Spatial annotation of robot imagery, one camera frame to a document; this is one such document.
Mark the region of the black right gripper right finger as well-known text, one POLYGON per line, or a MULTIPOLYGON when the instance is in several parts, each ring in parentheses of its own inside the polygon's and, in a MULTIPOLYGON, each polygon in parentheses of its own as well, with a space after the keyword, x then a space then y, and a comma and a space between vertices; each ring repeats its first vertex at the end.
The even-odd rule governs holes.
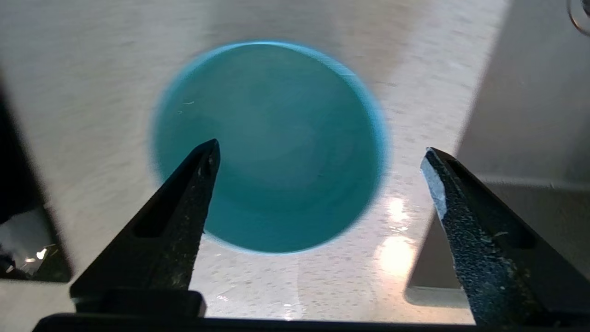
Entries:
POLYGON ((421 171, 478 326, 589 326, 589 282, 455 157, 421 171))

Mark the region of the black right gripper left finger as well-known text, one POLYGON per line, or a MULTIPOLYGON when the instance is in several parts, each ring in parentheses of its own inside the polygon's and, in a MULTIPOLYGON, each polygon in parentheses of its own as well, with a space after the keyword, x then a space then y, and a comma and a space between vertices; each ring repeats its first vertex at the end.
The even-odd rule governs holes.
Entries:
POLYGON ((192 149, 120 233, 71 285, 79 314, 198 318, 189 290, 220 166, 219 142, 192 149))

